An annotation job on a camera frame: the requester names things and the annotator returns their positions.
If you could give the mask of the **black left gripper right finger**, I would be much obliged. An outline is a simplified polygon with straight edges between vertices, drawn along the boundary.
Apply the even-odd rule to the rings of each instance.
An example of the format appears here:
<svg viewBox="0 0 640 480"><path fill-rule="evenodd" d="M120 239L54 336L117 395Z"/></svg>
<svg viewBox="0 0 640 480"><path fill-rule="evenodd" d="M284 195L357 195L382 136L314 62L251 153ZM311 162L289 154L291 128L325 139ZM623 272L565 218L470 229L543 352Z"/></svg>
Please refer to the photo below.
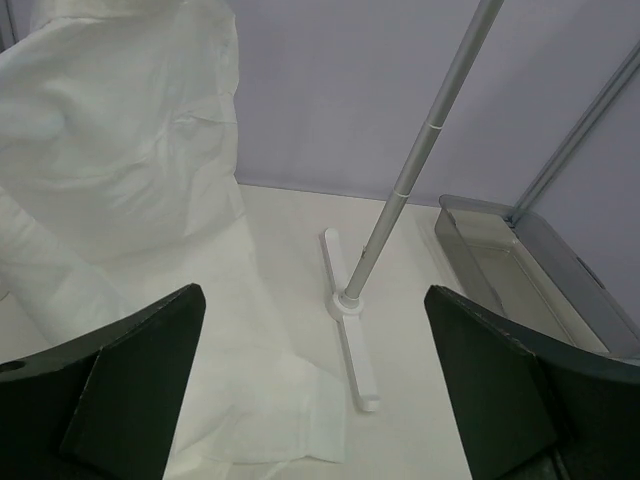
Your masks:
<svg viewBox="0 0 640 480"><path fill-rule="evenodd" d="M473 478L638 478L638 360L570 346L443 286L424 306Z"/></svg>

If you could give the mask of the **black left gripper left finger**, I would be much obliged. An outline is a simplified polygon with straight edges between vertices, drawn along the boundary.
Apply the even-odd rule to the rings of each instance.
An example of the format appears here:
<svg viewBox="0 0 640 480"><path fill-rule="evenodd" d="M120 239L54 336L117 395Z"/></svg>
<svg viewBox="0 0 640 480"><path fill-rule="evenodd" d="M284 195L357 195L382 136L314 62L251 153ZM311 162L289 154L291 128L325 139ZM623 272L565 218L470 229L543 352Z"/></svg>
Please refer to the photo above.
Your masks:
<svg viewBox="0 0 640 480"><path fill-rule="evenodd" d="M204 321L201 287L1 366L4 479L160 479Z"/></svg>

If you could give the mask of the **white shirt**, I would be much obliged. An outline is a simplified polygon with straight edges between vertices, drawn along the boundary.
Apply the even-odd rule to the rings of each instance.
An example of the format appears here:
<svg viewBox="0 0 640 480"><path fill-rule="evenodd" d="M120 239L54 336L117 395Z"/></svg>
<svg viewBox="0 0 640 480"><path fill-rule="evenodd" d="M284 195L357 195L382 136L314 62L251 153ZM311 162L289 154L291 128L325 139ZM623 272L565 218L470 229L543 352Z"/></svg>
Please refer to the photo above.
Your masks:
<svg viewBox="0 0 640 480"><path fill-rule="evenodd" d="M167 477L345 458L345 389L298 356L235 177L223 1L39 1L1 56L1 281L51 344L196 283Z"/></svg>

